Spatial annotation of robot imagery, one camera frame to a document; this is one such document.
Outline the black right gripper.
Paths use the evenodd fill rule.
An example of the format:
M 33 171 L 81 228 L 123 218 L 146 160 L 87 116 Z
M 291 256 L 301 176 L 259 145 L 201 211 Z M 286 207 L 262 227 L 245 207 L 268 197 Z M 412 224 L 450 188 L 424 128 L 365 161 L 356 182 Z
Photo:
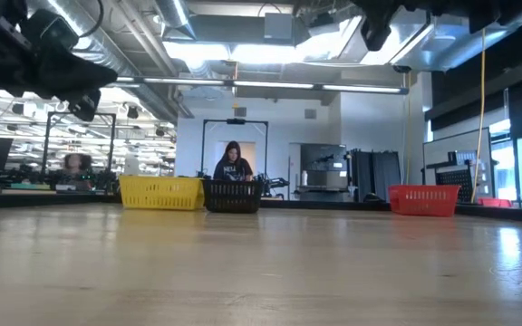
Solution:
M 350 0 L 364 11 L 361 36 L 369 51 L 380 51 L 391 34 L 390 22 L 400 9 L 430 11 L 433 15 L 465 15 L 466 0 Z

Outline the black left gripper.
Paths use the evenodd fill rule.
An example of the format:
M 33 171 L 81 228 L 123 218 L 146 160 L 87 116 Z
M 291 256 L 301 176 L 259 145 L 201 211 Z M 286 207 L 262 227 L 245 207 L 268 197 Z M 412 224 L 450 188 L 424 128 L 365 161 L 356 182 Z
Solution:
M 61 16 L 45 9 L 29 15 L 26 0 L 0 0 L 0 90 L 42 98 L 91 91 L 70 101 L 68 110 L 79 120 L 93 120 L 99 89 L 115 82 L 117 72 L 64 49 L 50 49 L 55 46 L 52 30 L 61 23 Z

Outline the person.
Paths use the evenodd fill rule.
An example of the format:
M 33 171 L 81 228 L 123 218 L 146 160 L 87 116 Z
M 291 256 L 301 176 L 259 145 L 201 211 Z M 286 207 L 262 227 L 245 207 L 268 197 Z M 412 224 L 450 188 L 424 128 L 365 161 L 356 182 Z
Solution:
M 88 172 L 92 168 L 92 157 L 81 153 L 71 153 L 64 157 L 64 175 L 66 185 L 75 186 L 77 191 L 92 189 Z
M 248 161 L 241 156 L 241 148 L 236 141 L 230 141 L 217 163 L 213 178 L 225 181 L 252 181 L 253 171 Z

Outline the grey ceiling box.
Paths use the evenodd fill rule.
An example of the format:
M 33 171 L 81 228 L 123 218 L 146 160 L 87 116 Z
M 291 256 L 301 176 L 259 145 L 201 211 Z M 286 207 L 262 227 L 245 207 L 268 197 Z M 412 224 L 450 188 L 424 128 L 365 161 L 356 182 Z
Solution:
M 264 40 L 267 43 L 290 43 L 293 38 L 293 17 L 290 14 L 266 13 Z

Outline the long ceiling light bar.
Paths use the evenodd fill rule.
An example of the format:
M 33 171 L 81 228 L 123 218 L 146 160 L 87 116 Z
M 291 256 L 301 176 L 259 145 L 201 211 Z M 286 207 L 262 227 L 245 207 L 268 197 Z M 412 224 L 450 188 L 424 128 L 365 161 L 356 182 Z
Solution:
M 407 95 L 409 88 L 388 87 L 376 85 L 358 84 L 326 84 L 308 83 L 292 81 L 250 81 L 250 80 L 219 80 L 219 79 L 194 79 L 179 77 L 144 77 L 144 76 L 121 76 L 107 87 L 131 87 L 139 88 L 141 85 L 161 84 L 173 86 L 205 86 L 205 87 L 228 87 L 228 88 L 268 88 L 280 90 L 299 90 L 299 91 L 329 91 L 329 92 L 351 92 L 351 93 L 371 93 L 371 94 L 390 94 Z

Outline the yellow plastic basket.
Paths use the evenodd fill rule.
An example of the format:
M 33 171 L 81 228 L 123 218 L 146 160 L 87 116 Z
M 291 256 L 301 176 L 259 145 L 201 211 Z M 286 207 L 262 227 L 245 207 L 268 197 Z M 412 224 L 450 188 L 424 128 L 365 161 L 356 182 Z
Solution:
M 120 176 L 119 182 L 126 208 L 193 211 L 204 206 L 200 178 Z

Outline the grey partition panel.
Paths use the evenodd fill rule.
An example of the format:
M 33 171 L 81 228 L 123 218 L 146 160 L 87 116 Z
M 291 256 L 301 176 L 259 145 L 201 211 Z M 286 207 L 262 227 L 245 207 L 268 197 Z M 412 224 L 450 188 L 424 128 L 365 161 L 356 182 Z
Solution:
M 448 136 L 443 139 L 437 139 L 432 142 L 423 144 L 423 180 L 427 186 L 436 186 L 430 184 L 430 176 L 425 166 L 432 162 L 437 162 L 441 158 L 445 158 L 449 151 L 455 150 L 473 150 L 478 152 L 478 157 L 487 161 L 492 168 L 492 181 L 494 177 L 491 146 L 490 146 L 490 132 L 487 128 L 475 129 L 464 132 L 454 136 Z

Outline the dark curtain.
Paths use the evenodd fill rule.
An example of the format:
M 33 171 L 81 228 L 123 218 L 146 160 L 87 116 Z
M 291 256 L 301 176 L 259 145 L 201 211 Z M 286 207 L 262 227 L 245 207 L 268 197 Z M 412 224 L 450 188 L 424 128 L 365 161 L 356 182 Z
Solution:
M 349 152 L 350 186 L 353 187 L 353 199 L 363 203 L 363 197 L 374 193 L 390 201 L 389 187 L 401 183 L 399 155 L 396 151 L 362 151 L 352 149 Z

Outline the grey machine cabinet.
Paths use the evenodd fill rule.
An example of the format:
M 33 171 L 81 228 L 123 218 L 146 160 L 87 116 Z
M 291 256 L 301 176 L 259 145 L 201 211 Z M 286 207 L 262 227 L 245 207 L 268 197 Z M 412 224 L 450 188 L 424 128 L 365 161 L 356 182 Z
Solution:
M 345 145 L 301 144 L 295 165 L 293 196 L 308 202 L 343 202 L 349 193 L 348 158 Z M 308 185 L 301 186 L 302 171 Z

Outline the black pegboard rack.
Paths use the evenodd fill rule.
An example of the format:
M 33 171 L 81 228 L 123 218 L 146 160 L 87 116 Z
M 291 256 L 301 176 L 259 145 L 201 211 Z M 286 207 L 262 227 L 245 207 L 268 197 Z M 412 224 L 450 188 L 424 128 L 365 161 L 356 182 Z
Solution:
M 449 151 L 445 158 L 425 168 L 431 185 L 459 186 L 460 203 L 478 203 L 481 198 L 495 197 L 492 168 L 479 158 L 477 151 Z

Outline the red plastic basket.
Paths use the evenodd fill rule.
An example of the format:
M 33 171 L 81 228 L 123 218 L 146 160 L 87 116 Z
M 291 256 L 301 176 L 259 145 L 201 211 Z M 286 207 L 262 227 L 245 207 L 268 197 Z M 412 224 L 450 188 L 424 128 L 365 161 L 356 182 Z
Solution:
M 389 187 L 393 213 L 403 216 L 441 216 L 455 214 L 460 186 L 396 185 Z

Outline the black plastic basket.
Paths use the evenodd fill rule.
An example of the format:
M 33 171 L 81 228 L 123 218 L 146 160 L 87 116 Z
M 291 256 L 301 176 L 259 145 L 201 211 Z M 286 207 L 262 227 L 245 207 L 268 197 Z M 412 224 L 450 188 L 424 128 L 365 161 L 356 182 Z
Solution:
M 201 180 L 204 206 L 211 213 L 253 214 L 260 207 L 262 185 L 256 181 Z

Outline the small red bin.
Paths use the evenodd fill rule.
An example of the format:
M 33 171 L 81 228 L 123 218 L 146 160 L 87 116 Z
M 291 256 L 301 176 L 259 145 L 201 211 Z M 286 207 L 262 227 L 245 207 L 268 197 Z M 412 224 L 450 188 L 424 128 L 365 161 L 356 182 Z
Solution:
M 512 202 L 508 199 L 491 198 L 491 197 L 480 197 L 477 200 L 477 203 L 481 206 L 489 206 L 489 207 L 511 208 L 513 206 Z

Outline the round silver duct pipe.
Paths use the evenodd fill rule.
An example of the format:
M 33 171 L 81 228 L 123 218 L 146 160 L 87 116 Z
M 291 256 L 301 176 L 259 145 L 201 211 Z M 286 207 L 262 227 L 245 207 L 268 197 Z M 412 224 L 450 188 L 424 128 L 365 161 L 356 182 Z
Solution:
M 27 0 L 27 4 L 31 12 L 36 9 L 46 9 L 62 16 L 77 34 L 92 29 L 98 19 L 98 16 L 93 18 L 77 0 Z M 109 67 L 120 76 L 140 75 L 137 67 L 101 28 L 81 39 L 74 47 L 74 53 L 86 60 Z M 135 96 L 155 118 L 177 124 L 178 110 L 150 86 L 141 84 L 139 87 L 124 90 Z

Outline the black gantry frame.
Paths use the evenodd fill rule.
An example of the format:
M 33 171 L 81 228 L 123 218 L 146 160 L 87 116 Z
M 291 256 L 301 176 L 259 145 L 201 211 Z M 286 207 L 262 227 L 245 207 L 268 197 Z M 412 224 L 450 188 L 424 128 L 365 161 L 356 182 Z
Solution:
M 45 135 L 44 135 L 44 144 L 43 144 L 43 163 L 41 168 L 41 174 L 45 174 L 47 170 L 47 159 L 48 159 L 48 149 L 49 149 L 49 143 L 50 143 L 50 132 L 52 129 L 52 122 L 53 122 L 53 116 L 70 116 L 74 115 L 70 112 L 60 112 L 60 111 L 48 111 L 47 113 L 47 121 L 46 121 L 46 128 L 45 128 Z M 111 118 L 111 138 L 110 138 L 110 148 L 109 148 L 109 154 L 108 154 L 108 163 L 106 171 L 111 173 L 112 168 L 112 159 L 113 159 L 113 151 L 114 151 L 114 141 L 116 136 L 116 122 L 117 122 L 117 115 L 115 113 L 96 113 L 96 116 L 101 117 L 110 117 Z
M 268 157 L 268 134 L 269 134 L 269 122 L 263 121 L 263 120 L 245 120 L 245 119 L 225 119 L 225 120 L 219 120 L 219 119 L 204 119 L 202 121 L 202 134 L 201 134 L 201 153 L 200 153 L 200 167 L 198 170 L 198 173 L 203 174 L 204 173 L 204 157 L 205 157 L 205 138 L 207 133 L 207 124 L 210 122 L 215 123 L 225 123 L 228 125 L 246 125 L 246 124 L 262 124 L 265 126 L 265 157 L 264 157 L 264 174 L 267 175 L 267 157 Z

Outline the black aluminium table rail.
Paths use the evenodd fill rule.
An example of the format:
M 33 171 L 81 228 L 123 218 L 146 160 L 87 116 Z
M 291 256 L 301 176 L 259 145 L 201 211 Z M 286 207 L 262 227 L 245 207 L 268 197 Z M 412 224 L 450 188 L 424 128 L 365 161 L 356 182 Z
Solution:
M 0 194 L 0 208 L 28 206 L 56 206 L 76 204 L 120 204 L 116 196 L 70 195 L 70 194 Z M 278 209 L 316 209 L 316 210 L 354 210 L 354 211 L 390 211 L 389 204 L 334 203 L 262 200 L 262 208 Z M 495 220 L 522 222 L 522 209 L 492 206 L 457 205 L 457 215 L 482 217 Z

